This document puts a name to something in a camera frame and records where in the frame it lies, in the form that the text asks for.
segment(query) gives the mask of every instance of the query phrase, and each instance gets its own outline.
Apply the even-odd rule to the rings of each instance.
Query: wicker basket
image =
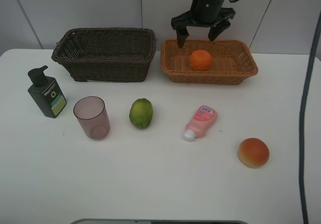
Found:
[[[79,82],[142,82],[155,50],[152,30],[77,28],[60,40],[52,60]]]
[[[212,55],[209,71],[191,69],[190,55],[198,49]],[[179,48],[176,39],[169,39],[163,43],[161,58],[163,72],[174,82],[240,84],[258,72],[248,47],[238,40],[186,40]]]

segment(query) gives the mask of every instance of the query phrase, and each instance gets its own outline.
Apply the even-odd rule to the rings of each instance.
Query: black cable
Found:
[[[314,38],[311,46],[309,62],[307,65],[306,76],[304,81],[301,107],[300,107],[300,117],[299,117],[299,189],[300,189],[300,199],[301,199],[301,208],[303,223],[308,224],[309,220],[307,217],[307,208],[305,200],[305,190],[304,190],[304,118],[305,118],[305,108],[306,108],[306,99],[310,88],[311,75],[313,71],[314,59],[316,56],[317,45],[319,42],[321,33],[321,13],[319,15],[319,20],[316,25],[316,30],[314,33]]]

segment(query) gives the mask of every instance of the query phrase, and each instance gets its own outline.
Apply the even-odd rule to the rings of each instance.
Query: robotic arm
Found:
[[[210,27],[208,37],[214,41],[224,30],[230,27],[230,19],[235,16],[233,8],[222,8],[224,0],[193,0],[191,9],[172,18],[172,28],[176,30],[177,44],[184,46],[189,33],[187,26]]]

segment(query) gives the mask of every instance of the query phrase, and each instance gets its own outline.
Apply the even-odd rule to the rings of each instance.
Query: light brown wicker basket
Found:
[[[208,51],[213,57],[209,71],[194,71],[190,55],[198,49]],[[240,84],[257,74],[258,69],[248,47],[238,40],[192,40],[179,48],[176,39],[163,42],[162,70],[171,81],[187,83]]]

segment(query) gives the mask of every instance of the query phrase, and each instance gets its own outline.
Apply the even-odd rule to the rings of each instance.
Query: bottle label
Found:
[[[196,112],[194,119],[198,121],[207,121],[212,117],[214,117],[214,110],[207,106],[201,106]]]
[[[47,103],[51,106],[51,110],[57,116],[63,107],[66,105],[66,100],[61,93],[59,85],[53,81],[42,95],[45,97]]]

